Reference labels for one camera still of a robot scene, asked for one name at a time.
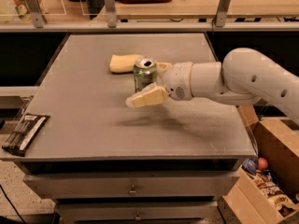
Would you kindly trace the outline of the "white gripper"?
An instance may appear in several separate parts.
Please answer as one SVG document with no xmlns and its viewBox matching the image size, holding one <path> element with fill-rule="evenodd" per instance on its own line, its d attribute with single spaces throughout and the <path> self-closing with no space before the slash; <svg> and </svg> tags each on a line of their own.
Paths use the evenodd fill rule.
<svg viewBox="0 0 299 224">
<path fill-rule="evenodd" d="M 191 71 L 192 63 L 156 63 L 157 75 L 163 78 L 164 86 L 159 86 L 156 82 L 149 84 L 142 91 L 138 91 L 125 103 L 131 108 L 159 105 L 168 96 L 176 101 L 189 101 L 192 99 L 191 92 Z"/>
</svg>

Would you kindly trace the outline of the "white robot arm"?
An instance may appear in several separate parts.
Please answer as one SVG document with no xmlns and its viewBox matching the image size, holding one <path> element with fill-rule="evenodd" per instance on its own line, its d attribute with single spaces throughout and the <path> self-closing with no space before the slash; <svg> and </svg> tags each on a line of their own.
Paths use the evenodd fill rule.
<svg viewBox="0 0 299 224">
<path fill-rule="evenodd" d="M 130 107 L 158 105 L 166 99 L 205 97 L 225 105 L 255 105 L 260 100 L 299 124 L 299 77 L 255 49 L 231 50 L 220 62 L 175 63 L 126 100 Z"/>
</svg>

